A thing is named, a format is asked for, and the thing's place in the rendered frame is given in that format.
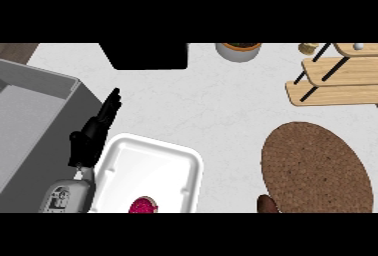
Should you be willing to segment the grey sink basin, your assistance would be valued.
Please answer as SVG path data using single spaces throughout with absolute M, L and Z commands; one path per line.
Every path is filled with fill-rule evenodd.
M 79 79 L 0 59 L 0 213 L 33 213 L 73 177 L 69 134 L 101 102 Z

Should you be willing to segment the white plant pot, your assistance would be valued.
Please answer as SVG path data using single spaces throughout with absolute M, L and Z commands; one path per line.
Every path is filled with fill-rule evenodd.
M 252 60 L 258 54 L 259 48 L 261 48 L 259 43 L 256 43 L 255 45 L 246 48 L 236 47 L 228 43 L 215 44 L 215 50 L 219 56 L 225 60 L 236 63 L 247 62 L 249 60 Z

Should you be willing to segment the small tan object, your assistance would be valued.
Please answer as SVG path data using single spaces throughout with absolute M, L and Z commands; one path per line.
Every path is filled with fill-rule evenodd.
M 317 43 L 301 43 L 298 45 L 298 50 L 304 55 L 311 55 L 317 47 L 318 47 Z

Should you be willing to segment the white rectangular tray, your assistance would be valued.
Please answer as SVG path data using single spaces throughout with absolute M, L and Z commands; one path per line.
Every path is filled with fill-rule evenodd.
M 94 172 L 91 213 L 126 213 L 141 197 L 159 213 L 196 211 L 203 162 L 193 149 L 120 133 L 103 148 Z

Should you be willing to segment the dark brown rounded object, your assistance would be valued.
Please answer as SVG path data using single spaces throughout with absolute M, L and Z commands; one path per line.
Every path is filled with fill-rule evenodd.
M 268 195 L 259 195 L 256 199 L 256 212 L 258 213 L 277 213 L 278 209 L 275 203 Z

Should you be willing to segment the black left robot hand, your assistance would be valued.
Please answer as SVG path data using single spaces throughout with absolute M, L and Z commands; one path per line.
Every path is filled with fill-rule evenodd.
M 94 167 L 119 107 L 119 89 L 115 88 L 107 95 L 97 115 L 88 119 L 82 129 L 69 135 L 70 156 L 67 165 L 70 167 Z

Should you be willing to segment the wooden tiered shelf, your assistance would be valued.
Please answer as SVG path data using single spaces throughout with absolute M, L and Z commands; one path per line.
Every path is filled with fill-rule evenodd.
M 301 73 L 284 83 L 293 106 L 373 104 L 378 107 L 378 43 L 326 43 L 301 61 Z

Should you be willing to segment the brown oval woven placemat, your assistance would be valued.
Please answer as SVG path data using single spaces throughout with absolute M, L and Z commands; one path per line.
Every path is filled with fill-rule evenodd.
M 364 166 L 343 140 L 321 126 L 289 122 L 271 131 L 261 149 L 261 173 L 281 212 L 371 212 Z

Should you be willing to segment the black appliance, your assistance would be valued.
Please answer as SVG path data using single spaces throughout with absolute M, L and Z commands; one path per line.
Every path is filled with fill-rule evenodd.
M 100 43 L 116 70 L 182 70 L 187 68 L 185 43 Z

